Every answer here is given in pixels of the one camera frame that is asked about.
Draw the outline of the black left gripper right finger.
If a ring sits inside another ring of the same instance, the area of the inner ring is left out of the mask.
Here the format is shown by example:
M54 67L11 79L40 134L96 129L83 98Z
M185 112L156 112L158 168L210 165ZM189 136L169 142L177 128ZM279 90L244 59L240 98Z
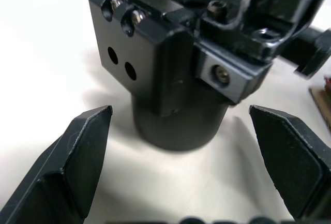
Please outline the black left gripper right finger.
M266 170L295 221L330 223L330 147L299 117L251 105Z

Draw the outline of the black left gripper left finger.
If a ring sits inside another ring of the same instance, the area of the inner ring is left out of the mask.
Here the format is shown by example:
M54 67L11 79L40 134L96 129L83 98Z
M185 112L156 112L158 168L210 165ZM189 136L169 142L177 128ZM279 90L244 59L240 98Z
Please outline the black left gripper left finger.
M112 114L106 105L75 117L1 209L1 223L83 223L100 179Z

